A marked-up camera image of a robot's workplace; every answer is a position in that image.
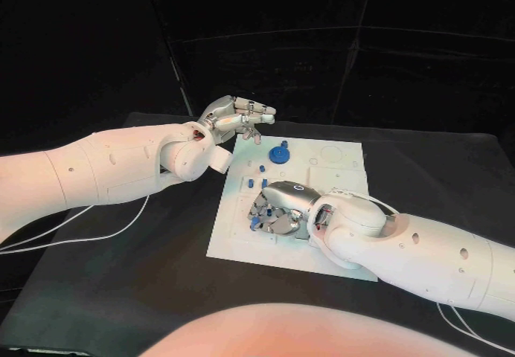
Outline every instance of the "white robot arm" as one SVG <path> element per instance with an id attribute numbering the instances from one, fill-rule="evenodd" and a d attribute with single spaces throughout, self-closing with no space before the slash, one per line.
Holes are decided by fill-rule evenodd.
<path id="1" fill-rule="evenodd" d="M 225 173 L 232 154 L 216 146 L 244 132 L 260 144 L 255 123 L 276 110 L 225 96 L 199 122 L 97 132 L 49 151 L 0 158 L 0 242 L 32 221 L 69 208 L 128 202 L 212 167 Z"/>
<path id="2" fill-rule="evenodd" d="M 290 235 L 307 224 L 310 239 L 343 268 L 365 266 L 384 280 L 437 303 L 515 321 L 515 249 L 405 213 L 387 216 L 359 193 L 280 181 L 250 209 L 252 229 Z M 265 209 L 277 220 L 261 222 Z"/>

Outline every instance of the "blue object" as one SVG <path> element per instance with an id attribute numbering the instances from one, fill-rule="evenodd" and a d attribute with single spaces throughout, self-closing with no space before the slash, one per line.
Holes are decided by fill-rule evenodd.
<path id="1" fill-rule="evenodd" d="M 280 147 L 274 147 L 268 153 L 270 161 L 274 164 L 284 164 L 290 160 L 290 151 L 287 149 L 287 142 L 281 143 Z"/>
<path id="2" fill-rule="evenodd" d="M 255 225 L 260 223 L 260 217 L 252 218 L 252 222 L 250 223 L 250 229 L 255 232 Z"/>

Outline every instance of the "black table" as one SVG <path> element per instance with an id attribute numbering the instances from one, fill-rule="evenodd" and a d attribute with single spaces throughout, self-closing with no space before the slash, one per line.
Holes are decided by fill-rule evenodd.
<path id="1" fill-rule="evenodd" d="M 133 113 L 126 126 L 189 120 Z M 372 196 L 402 212 L 515 245 L 515 171 L 493 136 L 289 122 L 260 130 L 362 142 Z M 381 318 L 480 356 L 508 355 L 447 326 L 434 303 L 382 282 L 208 258 L 224 181 L 208 169 L 199 180 L 150 197 L 138 221 L 117 237 L 48 249 L 3 322 L 0 345 L 137 356 L 198 317 L 284 302 Z M 59 230 L 55 241 L 115 232 L 141 204 L 143 199 L 95 207 Z M 463 315 L 485 338 L 514 348 L 514 323 L 478 312 Z"/>

